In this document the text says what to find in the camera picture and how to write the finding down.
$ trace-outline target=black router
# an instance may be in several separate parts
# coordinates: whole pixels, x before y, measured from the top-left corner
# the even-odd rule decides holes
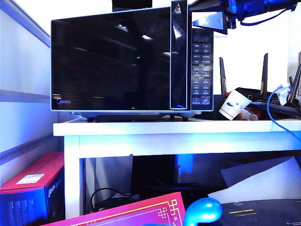
[[[292,77],[289,78],[290,85],[292,87],[292,92],[287,99],[287,103],[284,106],[281,106],[278,100],[278,96],[274,94],[269,101],[269,111],[278,114],[278,118],[281,118],[281,115],[290,116],[294,118],[301,117],[301,109],[299,105],[298,98],[296,96],[297,89],[300,82],[301,76],[301,64],[299,63],[296,75],[294,80]],[[242,95],[252,100],[252,102],[260,102],[260,105],[250,104],[249,107],[259,108],[261,110],[266,110],[267,101],[270,92],[267,92],[267,82],[268,82],[268,54],[264,55],[263,60],[263,70],[262,70],[262,81],[261,81],[261,90],[258,89],[246,89],[246,88],[237,88],[236,90]]]
[[[268,53],[264,55],[263,67],[262,67],[262,78],[261,78],[261,89],[249,89],[249,88],[236,88],[236,91],[250,99],[252,102],[267,102],[271,92],[267,91],[268,86]],[[274,94],[271,100],[278,100],[277,94]]]

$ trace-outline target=white cup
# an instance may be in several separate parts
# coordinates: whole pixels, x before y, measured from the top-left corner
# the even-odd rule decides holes
[[[240,110],[247,107],[250,103],[251,101],[248,98],[236,90],[233,90],[223,103],[219,113],[221,113],[227,119],[233,120],[240,113]]]

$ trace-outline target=desk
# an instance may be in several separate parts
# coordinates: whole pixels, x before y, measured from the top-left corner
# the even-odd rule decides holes
[[[300,120],[277,122],[301,137]],[[83,214],[84,158],[301,149],[300,141],[272,121],[88,123],[78,118],[55,123],[53,132],[64,136],[66,218]]]

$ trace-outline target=blue cable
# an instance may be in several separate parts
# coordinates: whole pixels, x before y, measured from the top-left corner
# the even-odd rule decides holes
[[[279,16],[280,14],[284,13],[285,11],[292,9],[293,7],[294,7],[294,5],[292,5],[292,6],[288,7],[288,8],[285,8],[284,10],[282,10],[282,11],[281,11],[280,13],[278,13],[277,15],[272,16],[272,17],[270,17],[270,18],[267,18],[267,19],[265,19],[265,20],[261,20],[261,21],[254,22],[254,23],[245,23],[245,22],[243,22],[243,21],[240,21],[240,24],[243,25],[243,26],[254,26],[254,25],[258,25],[258,24],[261,24],[261,23],[266,22],[266,21],[268,21],[268,20],[274,19],[275,17]]]
[[[279,90],[279,89],[282,89],[283,86],[279,86],[277,89],[275,89],[271,95],[269,96],[268,98],[268,102],[267,102],[267,112],[268,112],[268,115],[269,115],[269,118],[272,120],[273,123],[275,123],[276,125],[278,125],[279,127],[281,127],[282,129],[286,130],[287,132],[289,132],[290,134],[292,134],[297,140],[299,140],[301,142],[301,138],[297,137],[296,135],[293,134],[293,132],[291,132],[289,129],[285,128],[284,126],[280,125],[279,123],[277,123],[273,117],[271,116],[270,112],[269,112],[269,102],[272,98],[272,96]]]

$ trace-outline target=power cord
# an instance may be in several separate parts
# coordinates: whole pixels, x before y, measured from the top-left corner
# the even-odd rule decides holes
[[[134,201],[135,201],[134,199],[131,198],[134,194],[123,194],[123,193],[121,193],[120,191],[117,191],[117,190],[115,190],[115,189],[113,189],[113,188],[103,187],[103,188],[100,188],[100,189],[96,190],[96,191],[93,192],[93,194],[91,195],[91,198],[90,198],[90,205],[91,205],[91,208],[92,208],[92,211],[93,211],[93,212],[97,212],[97,211],[98,211],[98,210],[95,209],[95,207],[94,207],[94,205],[93,205],[93,197],[94,197],[94,195],[95,195],[97,192],[99,192],[99,191],[101,191],[101,190],[111,190],[111,191],[114,191],[114,192],[116,192],[116,193],[118,193],[118,194],[121,194],[121,195],[123,195],[123,196],[126,196],[127,199],[129,199],[131,202],[134,202]],[[121,198],[112,198],[112,197],[110,197],[109,199],[106,199],[106,200],[113,200],[113,199],[119,199],[119,200],[120,200],[120,199],[124,199],[124,197],[121,197]]]
[[[269,102],[272,98],[272,96],[279,90],[279,89],[282,89],[283,86],[279,86],[277,89],[275,89],[269,96],[268,98],[268,101],[267,101],[267,113],[268,113],[268,116],[269,118],[272,120],[273,123],[275,123],[276,125],[278,125],[279,127],[281,127],[282,129],[286,130],[287,132],[289,132],[291,135],[293,135],[297,140],[299,140],[301,142],[301,138],[300,137],[297,137],[295,134],[293,134],[293,132],[291,132],[289,129],[285,128],[284,126],[280,125],[279,123],[277,123],[273,117],[271,116],[270,112],[269,112]]]

